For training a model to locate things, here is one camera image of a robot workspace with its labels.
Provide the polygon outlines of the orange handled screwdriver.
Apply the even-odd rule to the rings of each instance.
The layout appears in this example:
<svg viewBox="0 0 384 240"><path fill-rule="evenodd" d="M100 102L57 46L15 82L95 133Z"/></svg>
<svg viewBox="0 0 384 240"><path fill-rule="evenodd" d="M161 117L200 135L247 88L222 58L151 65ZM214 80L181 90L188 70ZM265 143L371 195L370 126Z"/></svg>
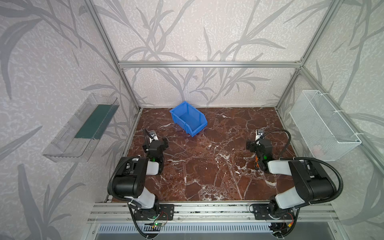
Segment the orange handled screwdriver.
<svg viewBox="0 0 384 240"><path fill-rule="evenodd" d="M256 170L259 170L259 169L260 169L260 166L259 166L259 158L258 158L257 155L255 156L255 163L254 163L254 166L255 166L255 169L256 169Z"/></svg>

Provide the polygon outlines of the blue plastic bin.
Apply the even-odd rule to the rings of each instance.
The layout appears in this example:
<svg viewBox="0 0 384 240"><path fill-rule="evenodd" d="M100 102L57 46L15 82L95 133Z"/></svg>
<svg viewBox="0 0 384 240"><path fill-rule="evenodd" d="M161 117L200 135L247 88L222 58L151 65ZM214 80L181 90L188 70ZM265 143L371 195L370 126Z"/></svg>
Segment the blue plastic bin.
<svg viewBox="0 0 384 240"><path fill-rule="evenodd" d="M182 102L170 110L170 113L174 123L191 137L196 136L208 125L205 115L187 102Z"/></svg>

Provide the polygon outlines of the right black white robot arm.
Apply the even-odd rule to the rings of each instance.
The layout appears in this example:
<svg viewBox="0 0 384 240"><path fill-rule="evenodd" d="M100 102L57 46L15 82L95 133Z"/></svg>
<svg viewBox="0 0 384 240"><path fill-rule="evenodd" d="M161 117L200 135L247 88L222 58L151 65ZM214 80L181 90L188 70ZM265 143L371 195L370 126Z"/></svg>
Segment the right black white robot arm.
<svg viewBox="0 0 384 240"><path fill-rule="evenodd" d="M252 204L256 220L280 220L294 209L331 202L344 190L341 174L330 164L308 157L273 159L271 141L247 141L246 149L256 154L255 168L268 174L292 177L294 187L273 196L267 204Z"/></svg>

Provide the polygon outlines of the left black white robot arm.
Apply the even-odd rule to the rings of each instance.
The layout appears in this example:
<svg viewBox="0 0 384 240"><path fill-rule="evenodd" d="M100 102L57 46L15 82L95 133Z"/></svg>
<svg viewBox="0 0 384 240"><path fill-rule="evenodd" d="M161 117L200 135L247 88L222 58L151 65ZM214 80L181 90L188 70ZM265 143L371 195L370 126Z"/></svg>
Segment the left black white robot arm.
<svg viewBox="0 0 384 240"><path fill-rule="evenodd" d="M144 145L145 157L122 157L109 183L108 194L127 202L131 212L148 219L160 214L159 198L145 187L147 176L160 175L164 169L164 150L168 139L151 140Z"/></svg>

